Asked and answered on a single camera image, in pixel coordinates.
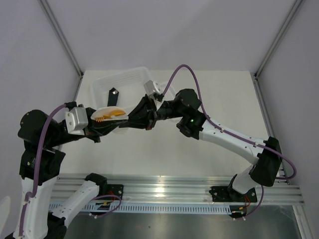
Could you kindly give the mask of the orange plastic spoon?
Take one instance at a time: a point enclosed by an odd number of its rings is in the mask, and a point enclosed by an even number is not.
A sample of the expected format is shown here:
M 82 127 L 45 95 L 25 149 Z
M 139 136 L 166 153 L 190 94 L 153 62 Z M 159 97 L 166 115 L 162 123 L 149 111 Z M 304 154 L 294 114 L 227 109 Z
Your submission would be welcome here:
M 114 120 L 117 118 L 125 117 L 126 113 L 122 110 L 113 110 L 104 115 L 104 119 L 106 120 Z

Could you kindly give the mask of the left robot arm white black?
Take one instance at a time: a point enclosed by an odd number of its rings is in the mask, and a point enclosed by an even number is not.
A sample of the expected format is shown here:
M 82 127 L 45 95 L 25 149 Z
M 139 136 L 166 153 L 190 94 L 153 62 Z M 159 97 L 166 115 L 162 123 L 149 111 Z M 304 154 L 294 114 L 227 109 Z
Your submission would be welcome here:
M 65 157 L 57 147 L 83 138 L 99 142 L 128 118 L 116 106 L 95 110 L 75 102 L 64 103 L 50 114 L 32 110 L 23 116 L 18 132 L 25 148 L 19 169 L 22 201 L 17 226 L 9 238 L 62 239 L 70 223 L 89 202 L 107 198 L 122 200 L 110 191 L 106 177 L 90 173 L 61 206 L 49 208 Z

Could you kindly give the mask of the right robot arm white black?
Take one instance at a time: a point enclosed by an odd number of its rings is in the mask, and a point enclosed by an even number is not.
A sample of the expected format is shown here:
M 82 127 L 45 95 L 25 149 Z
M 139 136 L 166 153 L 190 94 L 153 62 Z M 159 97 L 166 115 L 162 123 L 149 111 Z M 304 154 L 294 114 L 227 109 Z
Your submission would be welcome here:
M 250 163 L 232 178 L 227 189 L 231 200 L 239 201 L 257 185 L 272 187 L 282 163 L 279 141 L 274 137 L 257 139 L 224 128 L 200 112 L 200 106 L 193 89 L 180 90 L 173 100 L 164 101 L 159 108 L 151 97 L 144 96 L 120 127 L 151 130 L 159 120 L 179 118 L 176 127 L 184 136 L 217 144 Z

